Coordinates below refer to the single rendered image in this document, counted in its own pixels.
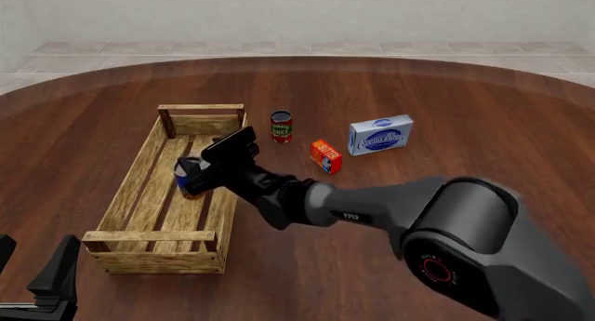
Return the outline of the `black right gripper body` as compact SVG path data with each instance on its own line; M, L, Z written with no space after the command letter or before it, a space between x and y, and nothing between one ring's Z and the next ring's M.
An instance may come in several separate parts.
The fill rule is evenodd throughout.
M218 177L218 187L225 186L236 194L260 194L254 183L256 175L254 158L258 145L212 143L201 152L201 158L210 166L206 172Z

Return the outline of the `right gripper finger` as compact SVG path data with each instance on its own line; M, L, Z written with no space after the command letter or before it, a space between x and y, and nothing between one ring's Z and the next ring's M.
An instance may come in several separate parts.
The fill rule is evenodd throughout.
M178 176L191 177L202 172L202 160L198 157L178 158Z
M192 199L218 188L218 177L212 172L196 172L189 175L185 183L184 197Z

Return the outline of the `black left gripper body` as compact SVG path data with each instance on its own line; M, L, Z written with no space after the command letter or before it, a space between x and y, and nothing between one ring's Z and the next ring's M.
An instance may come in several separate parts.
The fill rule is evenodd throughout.
M73 321L77 302L73 295L36 297L34 303L0 303L0 321Z

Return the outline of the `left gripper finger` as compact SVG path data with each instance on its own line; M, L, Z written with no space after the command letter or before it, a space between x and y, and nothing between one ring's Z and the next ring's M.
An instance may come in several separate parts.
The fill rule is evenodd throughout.
M0 234L0 270L6 267L16 246L17 242L14 239L6 234Z
M27 289L36 298L77 302L76 268L80 245L80 240L73 234L64 236L51 259Z

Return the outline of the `blue alphabet soup tin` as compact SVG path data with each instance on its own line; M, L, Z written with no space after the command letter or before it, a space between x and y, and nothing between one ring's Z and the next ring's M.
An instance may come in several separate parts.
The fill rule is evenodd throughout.
M202 158L201 158L201 160L202 160L202 163L201 163L202 172L204 172L204 170L207 169L210 166L210 164L208 164ZM179 177L178 176L178 160L177 160L177 163L174 166L173 171L174 171L174 175L176 176L176 182L178 184L178 188L179 188L181 194L184 196L185 183L187 182L187 178L188 177Z

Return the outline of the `wooden slat tray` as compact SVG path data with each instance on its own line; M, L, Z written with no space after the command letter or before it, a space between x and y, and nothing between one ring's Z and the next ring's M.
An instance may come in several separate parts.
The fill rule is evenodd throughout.
M108 274L221 274L238 197L224 188L189 200L173 167L247 125L241 104L160 105L158 119L95 231L83 242Z

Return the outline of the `red tomato sauce tin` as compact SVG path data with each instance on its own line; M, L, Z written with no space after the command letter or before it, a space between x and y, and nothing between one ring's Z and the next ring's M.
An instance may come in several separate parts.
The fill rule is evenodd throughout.
M274 111L271 114L271 135L273 141L286 144L292 140L293 119L288 111Z

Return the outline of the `orange butter box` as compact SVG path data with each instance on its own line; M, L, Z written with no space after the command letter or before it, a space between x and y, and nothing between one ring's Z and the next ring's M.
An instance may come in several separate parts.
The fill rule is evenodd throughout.
M323 139L311 144L311 160L328 175L334 175L342 167L342 154Z

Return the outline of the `pale blue cream cheese box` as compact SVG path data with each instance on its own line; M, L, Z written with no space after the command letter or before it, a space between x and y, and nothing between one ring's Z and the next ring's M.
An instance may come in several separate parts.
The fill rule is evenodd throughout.
M413 119L407 114L352 123L348 152L350 155L363 155L404 147L413 124Z

